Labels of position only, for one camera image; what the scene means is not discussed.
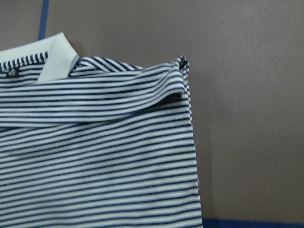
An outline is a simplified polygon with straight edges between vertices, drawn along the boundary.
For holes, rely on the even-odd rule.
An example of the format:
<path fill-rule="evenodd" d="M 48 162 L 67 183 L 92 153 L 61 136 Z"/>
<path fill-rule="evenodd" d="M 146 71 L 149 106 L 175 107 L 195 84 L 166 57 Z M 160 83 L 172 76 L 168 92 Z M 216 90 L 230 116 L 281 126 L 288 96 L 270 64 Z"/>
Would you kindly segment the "navy white striped polo shirt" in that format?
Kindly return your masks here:
<path fill-rule="evenodd" d="M 1 227 L 202 227 L 188 73 L 63 33 L 1 51 Z"/>

